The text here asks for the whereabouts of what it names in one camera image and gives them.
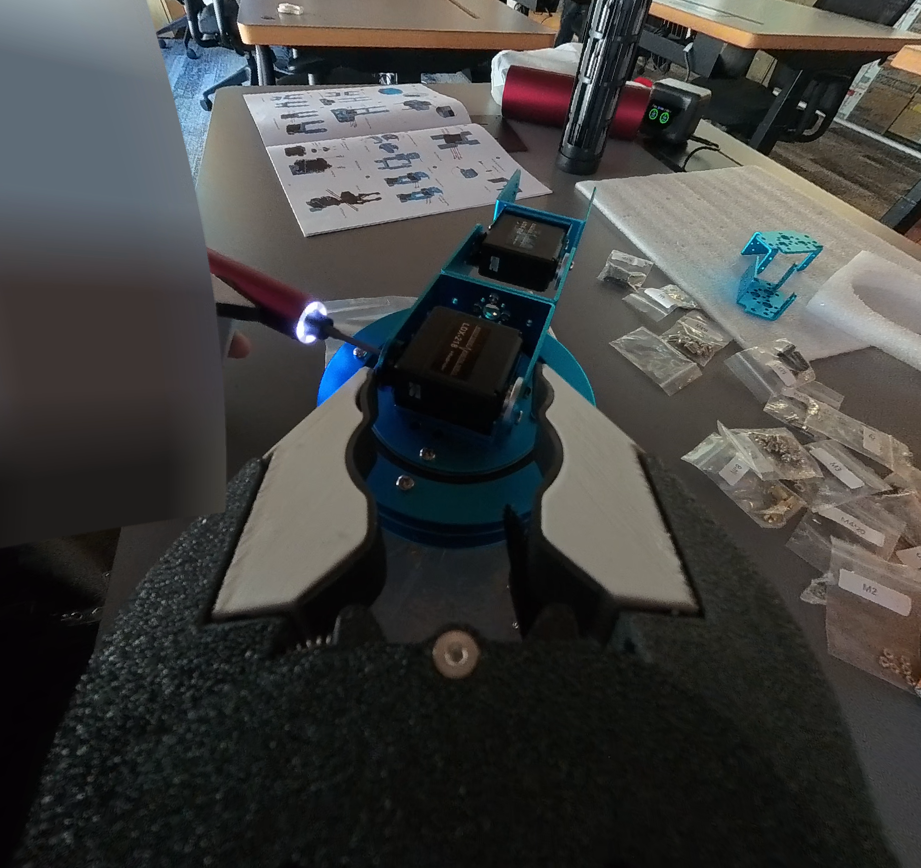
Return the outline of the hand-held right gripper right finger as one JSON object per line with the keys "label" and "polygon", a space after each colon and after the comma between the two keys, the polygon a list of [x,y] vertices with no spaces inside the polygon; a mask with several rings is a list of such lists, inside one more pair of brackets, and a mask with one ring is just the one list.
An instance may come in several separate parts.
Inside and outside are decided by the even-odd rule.
{"label": "hand-held right gripper right finger", "polygon": [[618,606],[696,611],[634,441],[549,366],[536,368],[536,545]]}

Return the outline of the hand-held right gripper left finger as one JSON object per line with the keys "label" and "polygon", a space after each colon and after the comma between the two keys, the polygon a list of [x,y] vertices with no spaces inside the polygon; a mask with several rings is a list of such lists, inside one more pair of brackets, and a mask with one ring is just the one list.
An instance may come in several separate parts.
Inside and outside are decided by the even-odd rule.
{"label": "hand-held right gripper left finger", "polygon": [[375,379],[358,371],[270,450],[213,619],[329,624],[347,606],[374,603],[386,579],[366,482],[376,416]]}

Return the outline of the blue toy robot arm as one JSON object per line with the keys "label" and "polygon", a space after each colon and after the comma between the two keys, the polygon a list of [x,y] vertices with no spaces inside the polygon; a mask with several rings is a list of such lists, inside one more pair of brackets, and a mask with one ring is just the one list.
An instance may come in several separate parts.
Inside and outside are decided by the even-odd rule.
{"label": "blue toy robot arm", "polygon": [[436,547],[504,539],[541,482],[534,373],[540,363],[594,404],[587,375],[551,321],[587,218],[517,203],[521,171],[409,309],[358,332],[319,384],[331,401],[360,369],[378,383],[375,462],[366,481],[382,527]]}

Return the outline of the red electric screwdriver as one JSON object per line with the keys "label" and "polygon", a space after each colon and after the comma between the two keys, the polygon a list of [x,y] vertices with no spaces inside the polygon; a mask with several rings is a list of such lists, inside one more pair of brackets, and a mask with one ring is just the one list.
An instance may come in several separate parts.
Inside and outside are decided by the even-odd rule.
{"label": "red electric screwdriver", "polygon": [[249,306],[236,306],[217,301],[220,315],[258,321],[302,344],[335,339],[366,354],[380,356],[378,347],[358,341],[337,328],[321,301],[211,248],[206,252],[212,276],[249,303]]}

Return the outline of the pile of clear screw bags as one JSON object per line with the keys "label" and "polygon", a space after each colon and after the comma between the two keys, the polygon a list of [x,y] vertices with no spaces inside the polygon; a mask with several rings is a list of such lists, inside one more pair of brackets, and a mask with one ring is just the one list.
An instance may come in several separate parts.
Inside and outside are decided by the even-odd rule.
{"label": "pile of clear screw bags", "polygon": [[821,385],[768,383],[764,416],[720,419],[682,457],[814,574],[830,655],[919,695],[919,468],[891,434],[816,398]]}

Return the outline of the white foam sheet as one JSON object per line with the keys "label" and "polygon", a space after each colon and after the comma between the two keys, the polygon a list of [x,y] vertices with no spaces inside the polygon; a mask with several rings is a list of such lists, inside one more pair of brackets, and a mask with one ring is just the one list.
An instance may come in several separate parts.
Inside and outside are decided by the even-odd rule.
{"label": "white foam sheet", "polygon": [[[697,301],[743,347],[777,338],[808,359],[866,345],[919,367],[919,260],[760,167],[655,174],[582,181],[578,191],[635,247]],[[775,321],[736,303],[750,258],[741,252],[754,232],[803,232],[823,252],[785,286],[798,297]],[[886,277],[878,263],[856,275],[857,300],[833,301],[831,319],[809,301],[836,272],[868,252],[894,263]]]}

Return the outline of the white foam tray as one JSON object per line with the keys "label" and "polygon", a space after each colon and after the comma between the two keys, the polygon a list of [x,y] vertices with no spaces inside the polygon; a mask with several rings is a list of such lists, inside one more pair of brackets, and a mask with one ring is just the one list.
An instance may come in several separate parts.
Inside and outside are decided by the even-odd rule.
{"label": "white foam tray", "polygon": [[809,300],[801,328],[808,359],[873,346],[919,369],[919,263],[859,252]]}

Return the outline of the instruction booklet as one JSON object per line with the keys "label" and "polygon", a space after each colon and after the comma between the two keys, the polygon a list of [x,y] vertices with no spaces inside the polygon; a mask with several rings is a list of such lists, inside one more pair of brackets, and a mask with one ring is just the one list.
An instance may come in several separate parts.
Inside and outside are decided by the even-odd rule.
{"label": "instruction booklet", "polygon": [[306,237],[494,204],[519,166],[424,84],[244,96]]}

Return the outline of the black charger with green display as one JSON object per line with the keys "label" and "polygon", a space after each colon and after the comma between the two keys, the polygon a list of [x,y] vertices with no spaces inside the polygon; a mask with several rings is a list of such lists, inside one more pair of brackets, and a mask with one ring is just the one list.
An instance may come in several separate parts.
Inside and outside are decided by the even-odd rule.
{"label": "black charger with green display", "polygon": [[712,92],[678,79],[661,79],[651,86],[639,137],[666,145],[684,145],[693,137],[708,110]]}

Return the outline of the red cylindrical case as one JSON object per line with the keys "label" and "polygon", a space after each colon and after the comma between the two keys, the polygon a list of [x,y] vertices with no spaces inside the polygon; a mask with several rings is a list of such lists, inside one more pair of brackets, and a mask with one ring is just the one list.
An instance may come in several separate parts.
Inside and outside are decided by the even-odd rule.
{"label": "red cylindrical case", "polygon": [[[502,115],[508,120],[562,129],[575,78],[541,69],[512,66],[503,88]],[[621,92],[609,137],[632,140],[648,115],[651,85],[628,81]]]}

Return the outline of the black cylindrical case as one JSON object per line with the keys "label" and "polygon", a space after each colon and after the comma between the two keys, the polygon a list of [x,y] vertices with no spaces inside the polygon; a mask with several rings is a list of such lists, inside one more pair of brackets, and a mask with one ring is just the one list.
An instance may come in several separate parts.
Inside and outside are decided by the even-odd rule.
{"label": "black cylindrical case", "polygon": [[652,0],[592,0],[557,156],[561,171],[591,175],[601,163]]}

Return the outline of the white plastic wrap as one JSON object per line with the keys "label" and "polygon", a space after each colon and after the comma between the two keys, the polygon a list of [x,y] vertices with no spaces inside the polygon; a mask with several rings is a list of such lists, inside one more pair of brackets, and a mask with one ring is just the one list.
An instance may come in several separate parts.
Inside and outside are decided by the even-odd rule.
{"label": "white plastic wrap", "polygon": [[582,45],[569,43],[558,47],[536,50],[503,50],[491,61],[491,93],[497,103],[501,102],[508,70],[512,67],[541,70],[565,75],[573,79],[577,73]]}

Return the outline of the stack of cardboard boxes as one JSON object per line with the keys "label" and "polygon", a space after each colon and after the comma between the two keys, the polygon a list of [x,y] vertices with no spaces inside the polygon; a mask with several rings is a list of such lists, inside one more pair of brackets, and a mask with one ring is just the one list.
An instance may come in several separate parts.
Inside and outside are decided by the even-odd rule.
{"label": "stack of cardboard boxes", "polygon": [[870,63],[858,71],[835,118],[883,136],[913,102],[919,86],[914,73],[892,68],[887,61]]}

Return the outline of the blue metal bracket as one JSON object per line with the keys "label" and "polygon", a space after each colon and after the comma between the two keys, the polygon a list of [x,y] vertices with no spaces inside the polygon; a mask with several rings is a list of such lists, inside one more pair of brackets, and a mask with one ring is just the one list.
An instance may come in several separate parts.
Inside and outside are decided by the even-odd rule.
{"label": "blue metal bracket", "polygon": [[788,293],[783,286],[822,251],[823,244],[806,233],[789,229],[754,232],[742,251],[748,266],[737,304],[755,317],[777,320],[797,298],[796,292]]}

